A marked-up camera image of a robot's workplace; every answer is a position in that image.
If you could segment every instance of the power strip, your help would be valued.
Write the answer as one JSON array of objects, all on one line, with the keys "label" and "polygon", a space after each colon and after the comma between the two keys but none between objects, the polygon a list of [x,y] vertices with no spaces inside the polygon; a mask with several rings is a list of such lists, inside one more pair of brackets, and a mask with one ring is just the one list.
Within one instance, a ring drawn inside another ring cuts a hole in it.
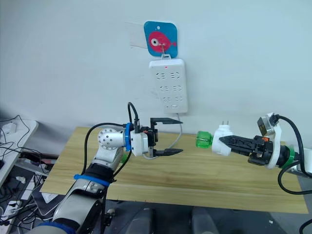
[{"label": "power strip", "polygon": [[184,61],[179,58],[150,62],[164,113],[185,113],[188,110]]},{"label": "power strip", "polygon": [[[16,209],[20,208],[21,206],[21,201],[10,201],[8,206],[6,207],[4,213],[3,213],[3,220],[6,220],[9,216],[16,215],[19,211],[15,211]],[[9,223],[14,223],[15,217],[9,220]],[[0,226],[0,233],[1,234],[9,234],[11,231],[12,225],[7,225],[7,226]]]}]

